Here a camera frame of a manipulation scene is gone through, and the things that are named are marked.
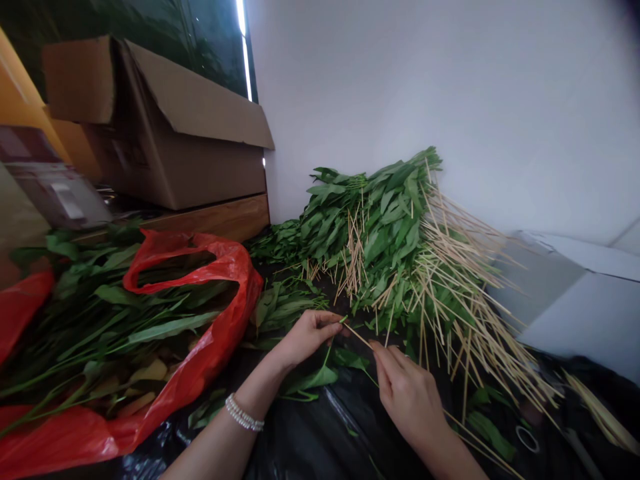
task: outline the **open cardboard box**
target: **open cardboard box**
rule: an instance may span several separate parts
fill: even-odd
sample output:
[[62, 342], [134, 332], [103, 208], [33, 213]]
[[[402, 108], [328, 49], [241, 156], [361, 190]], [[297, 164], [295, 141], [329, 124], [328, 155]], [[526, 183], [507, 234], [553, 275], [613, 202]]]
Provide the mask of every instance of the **open cardboard box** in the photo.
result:
[[521, 292], [488, 290], [518, 319], [503, 315], [518, 340], [562, 357], [584, 355], [640, 385], [640, 258], [530, 231], [516, 239], [496, 266]]
[[82, 124], [114, 190], [178, 210], [267, 190], [260, 105], [129, 41], [47, 45], [51, 116]]

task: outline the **finger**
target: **finger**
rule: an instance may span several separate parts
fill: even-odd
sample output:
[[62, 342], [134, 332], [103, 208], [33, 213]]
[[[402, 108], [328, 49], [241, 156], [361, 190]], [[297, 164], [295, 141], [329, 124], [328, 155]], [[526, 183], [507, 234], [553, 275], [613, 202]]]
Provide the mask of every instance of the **finger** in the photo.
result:
[[324, 310], [307, 310], [305, 313], [310, 314], [314, 326], [318, 326], [324, 323], [336, 323], [342, 320], [342, 317], [337, 313], [324, 311]]
[[319, 339], [319, 343], [322, 343], [340, 333], [340, 330], [342, 330], [342, 324], [332, 323], [326, 327], [322, 327], [320, 330], [316, 330], [315, 334]]
[[420, 373], [418, 370], [420, 367], [418, 367], [408, 356], [402, 353], [398, 347], [392, 345], [387, 350], [391, 352], [402, 368], [410, 372]]
[[372, 341], [370, 345], [374, 353], [378, 356], [378, 360], [380, 360], [380, 363], [382, 363], [382, 366], [385, 368], [389, 381], [393, 384], [394, 379], [398, 379], [403, 375], [403, 368], [391, 352], [380, 345], [380, 342]]
[[375, 368], [378, 372], [378, 385], [380, 385], [380, 398], [391, 398], [391, 382], [387, 376], [382, 362], [378, 359], [378, 355], [373, 352], [373, 358], [375, 359]]

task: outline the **left hand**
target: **left hand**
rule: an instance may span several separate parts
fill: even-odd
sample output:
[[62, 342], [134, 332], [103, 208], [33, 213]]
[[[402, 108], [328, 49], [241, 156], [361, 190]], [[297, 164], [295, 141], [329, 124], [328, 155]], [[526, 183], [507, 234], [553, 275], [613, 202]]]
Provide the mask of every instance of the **left hand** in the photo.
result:
[[290, 332], [270, 352], [285, 369], [292, 369], [312, 356], [323, 342], [342, 331], [342, 316], [320, 310], [306, 310]]

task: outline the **box flap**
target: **box flap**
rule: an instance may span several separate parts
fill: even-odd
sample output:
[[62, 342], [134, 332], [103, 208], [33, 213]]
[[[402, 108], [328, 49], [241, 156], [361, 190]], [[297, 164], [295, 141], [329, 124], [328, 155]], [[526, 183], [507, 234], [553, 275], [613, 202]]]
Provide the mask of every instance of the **box flap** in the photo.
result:
[[176, 132], [274, 149], [260, 105], [125, 42], [158, 107]]
[[586, 270], [640, 281], [640, 257], [621, 250], [556, 235], [529, 231], [523, 234], [523, 239], [526, 241], [532, 239], [547, 250], [558, 252]]
[[42, 64], [53, 118], [111, 121], [115, 85], [109, 36], [45, 45]]

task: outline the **red plastic bag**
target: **red plastic bag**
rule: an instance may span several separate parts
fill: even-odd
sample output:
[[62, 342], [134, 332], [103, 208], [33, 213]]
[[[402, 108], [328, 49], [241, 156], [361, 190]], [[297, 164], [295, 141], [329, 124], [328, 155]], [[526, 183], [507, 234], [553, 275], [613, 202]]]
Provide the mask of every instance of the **red plastic bag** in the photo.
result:
[[[0, 440], [0, 478], [38, 475], [132, 452], [172, 412], [202, 393], [242, 339], [263, 284], [247, 250], [239, 243], [205, 233], [142, 232], [146, 240], [123, 279], [126, 289], [151, 294], [181, 285], [232, 280], [239, 284], [238, 293], [148, 410], [107, 421], [90, 409], [73, 407], [48, 418], [36, 429], [16, 431]], [[213, 253], [216, 260], [177, 280], [137, 286], [140, 272], [172, 257], [201, 251]], [[8, 356], [52, 287], [52, 274], [44, 272], [0, 292], [0, 361]], [[0, 430], [30, 408], [26, 405], [0, 408]]]

